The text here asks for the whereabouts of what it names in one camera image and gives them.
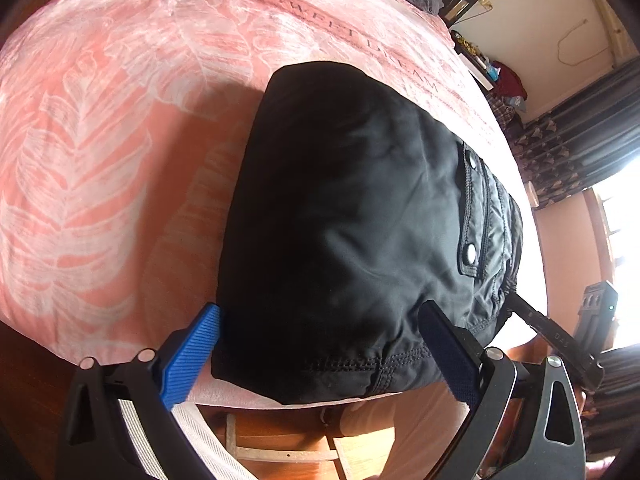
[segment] blue clamp pad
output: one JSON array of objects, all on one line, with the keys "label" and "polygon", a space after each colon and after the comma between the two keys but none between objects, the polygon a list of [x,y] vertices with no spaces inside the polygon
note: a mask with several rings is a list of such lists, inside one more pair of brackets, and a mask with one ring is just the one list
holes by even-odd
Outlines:
[{"label": "blue clamp pad", "polygon": [[476,407],[482,398],[479,362],[456,336],[455,331],[460,329],[452,325],[435,301],[420,306],[418,329],[456,400],[466,402],[471,409]]},{"label": "blue clamp pad", "polygon": [[220,307],[207,303],[196,319],[172,332],[158,350],[160,398],[167,410],[184,402],[220,337]]}]

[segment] pink blanket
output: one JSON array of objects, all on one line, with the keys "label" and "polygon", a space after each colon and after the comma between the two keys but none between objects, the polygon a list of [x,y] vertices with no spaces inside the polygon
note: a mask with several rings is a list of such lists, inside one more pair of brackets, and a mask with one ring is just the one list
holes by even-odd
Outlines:
[{"label": "pink blanket", "polygon": [[[518,290],[545,311],[516,164],[439,18],[393,0],[57,0],[0,54],[0,320],[103,364],[187,325],[215,299],[267,81],[323,59],[392,86],[487,161],[524,216]],[[504,346],[529,337],[503,332]],[[208,369],[191,399],[278,406]]]}]

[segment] pink wall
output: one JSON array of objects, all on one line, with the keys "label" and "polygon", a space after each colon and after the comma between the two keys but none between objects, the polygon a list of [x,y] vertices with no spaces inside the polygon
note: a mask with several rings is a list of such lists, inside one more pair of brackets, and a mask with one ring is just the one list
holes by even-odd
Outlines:
[{"label": "pink wall", "polygon": [[545,265],[549,316],[571,334],[578,323],[584,288],[603,280],[584,195],[569,197],[534,216]]}]

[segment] snap button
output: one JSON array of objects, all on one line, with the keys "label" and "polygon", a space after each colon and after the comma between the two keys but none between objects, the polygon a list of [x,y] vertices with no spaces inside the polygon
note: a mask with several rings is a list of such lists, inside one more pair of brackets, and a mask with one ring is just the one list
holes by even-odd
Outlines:
[{"label": "snap button", "polygon": [[476,262],[476,246],[473,244],[467,244],[465,247],[465,264],[473,265]]},{"label": "snap button", "polygon": [[474,170],[478,166],[478,164],[476,163],[476,158],[474,157],[473,153],[466,152],[466,160],[469,161],[469,165],[471,166],[472,170]]}]

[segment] white cloth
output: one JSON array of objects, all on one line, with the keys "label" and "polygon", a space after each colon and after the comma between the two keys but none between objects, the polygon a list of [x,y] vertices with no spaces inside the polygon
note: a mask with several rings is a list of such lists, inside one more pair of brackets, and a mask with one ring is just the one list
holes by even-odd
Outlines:
[{"label": "white cloth", "polygon": [[[120,411],[145,472],[158,480],[166,480],[162,466],[142,430],[133,402],[121,400]],[[177,404],[171,413],[184,436],[216,480],[257,480],[220,444],[195,404],[192,402]]]}]

